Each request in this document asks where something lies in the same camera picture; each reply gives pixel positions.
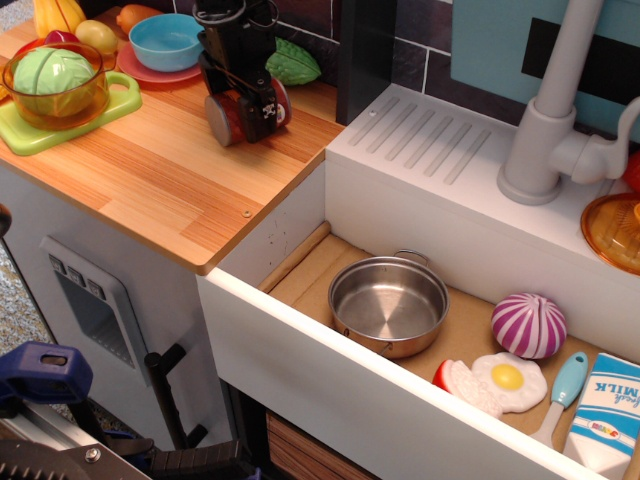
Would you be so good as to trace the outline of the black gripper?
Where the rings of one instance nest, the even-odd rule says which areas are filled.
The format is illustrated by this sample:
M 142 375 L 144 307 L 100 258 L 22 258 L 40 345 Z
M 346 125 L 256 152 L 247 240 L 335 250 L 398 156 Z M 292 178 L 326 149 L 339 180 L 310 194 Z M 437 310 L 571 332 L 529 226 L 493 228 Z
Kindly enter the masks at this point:
M 277 129 L 277 96 L 266 62 L 276 51 L 277 5 L 268 0 L 196 1 L 192 16 L 202 26 L 198 63 L 210 96 L 231 89 L 246 140 L 256 143 Z

